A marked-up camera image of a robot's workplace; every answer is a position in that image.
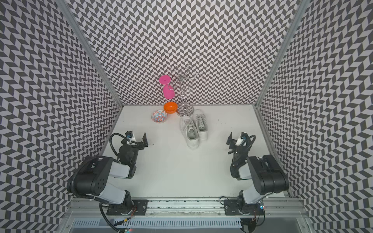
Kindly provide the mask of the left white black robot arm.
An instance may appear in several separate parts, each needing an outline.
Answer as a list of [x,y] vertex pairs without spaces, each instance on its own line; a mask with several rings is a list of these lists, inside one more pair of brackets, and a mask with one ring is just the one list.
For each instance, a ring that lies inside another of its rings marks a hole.
[[108,216],[144,216],[148,200],[132,200],[128,190],[111,184],[109,178],[134,177],[139,151],[149,146],[147,135],[137,142],[132,131],[113,133],[109,145],[116,157],[86,158],[68,180],[67,190],[78,198],[98,201]]

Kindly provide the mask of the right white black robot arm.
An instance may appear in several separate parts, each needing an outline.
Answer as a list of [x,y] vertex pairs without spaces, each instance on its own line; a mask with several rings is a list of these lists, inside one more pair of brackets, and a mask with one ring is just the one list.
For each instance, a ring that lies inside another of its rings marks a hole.
[[280,164],[272,155],[261,157],[250,156],[251,150],[256,140],[255,135],[248,135],[242,132],[239,139],[229,135],[226,144],[232,154],[230,174],[238,181],[252,181],[252,186],[242,190],[233,204],[228,200],[224,201],[227,208],[233,213],[241,215],[263,215],[264,207],[261,201],[271,194],[281,193],[289,189],[289,180]]

